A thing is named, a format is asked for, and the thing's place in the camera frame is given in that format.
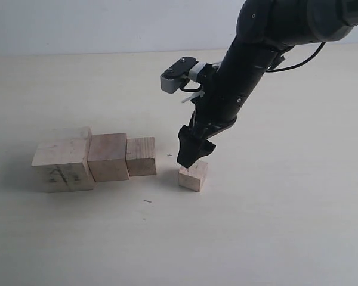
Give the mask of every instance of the black robotic arm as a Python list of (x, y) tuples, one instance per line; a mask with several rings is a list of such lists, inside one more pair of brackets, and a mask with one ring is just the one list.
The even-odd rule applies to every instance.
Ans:
[[(165, 92), (194, 92), (195, 111), (179, 133), (178, 163), (188, 168), (214, 151), (208, 139), (234, 125), (257, 83), (276, 71), (286, 52), (296, 45), (338, 41), (357, 25), (358, 0), (246, 0), (220, 65), (184, 57), (161, 76)], [(190, 80), (200, 88), (185, 89)]]

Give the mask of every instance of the small wooden cube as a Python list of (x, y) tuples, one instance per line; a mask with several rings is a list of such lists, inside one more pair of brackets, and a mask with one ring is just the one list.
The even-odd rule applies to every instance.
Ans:
[(50, 192), (94, 189), (94, 179), (87, 163), (91, 131), (73, 139), (59, 139), (39, 144), (32, 167), (47, 183)]
[(129, 179), (126, 165), (126, 134), (94, 135), (91, 139), (88, 164), (96, 182)]
[(208, 164), (197, 161), (190, 168), (181, 167), (179, 170), (179, 185), (200, 192), (207, 177)]
[(154, 137), (128, 139), (126, 163), (131, 177), (156, 175)]

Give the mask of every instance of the white table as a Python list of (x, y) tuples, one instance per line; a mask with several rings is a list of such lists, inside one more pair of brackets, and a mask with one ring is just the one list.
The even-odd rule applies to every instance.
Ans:
[[(182, 55), (224, 51), (0, 58), (0, 285), (358, 285), (358, 45), (266, 75), (201, 194), (176, 182), (193, 106), (159, 84)], [(158, 177), (39, 192), (37, 143), (75, 126), (155, 136)]]

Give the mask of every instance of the white wall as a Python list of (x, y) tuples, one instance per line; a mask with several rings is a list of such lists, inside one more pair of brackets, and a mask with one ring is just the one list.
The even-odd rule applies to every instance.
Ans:
[(0, 55), (227, 48), (243, 2), (0, 0)]

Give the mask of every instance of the wooden cube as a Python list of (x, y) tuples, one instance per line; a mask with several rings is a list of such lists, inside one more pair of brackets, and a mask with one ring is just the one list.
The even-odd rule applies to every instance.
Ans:
[(126, 134), (105, 134), (92, 137), (88, 164), (96, 182), (129, 179), (126, 145)]
[(39, 144), (32, 167), (47, 183), (50, 192), (94, 189), (94, 179), (87, 163), (91, 131)]
[(208, 164), (197, 161), (190, 168), (181, 167), (179, 170), (179, 185), (200, 192), (207, 177)]
[(156, 175), (154, 137), (128, 139), (126, 163), (131, 177)]

